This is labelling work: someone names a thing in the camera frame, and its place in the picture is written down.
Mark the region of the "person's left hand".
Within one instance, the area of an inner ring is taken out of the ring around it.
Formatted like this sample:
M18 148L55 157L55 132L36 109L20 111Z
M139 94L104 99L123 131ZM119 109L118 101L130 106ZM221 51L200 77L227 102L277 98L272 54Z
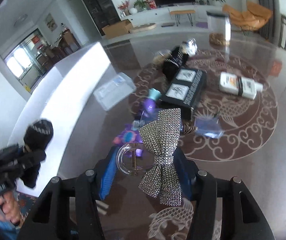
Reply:
M12 224L21 222L20 207L13 192L0 196L0 221Z

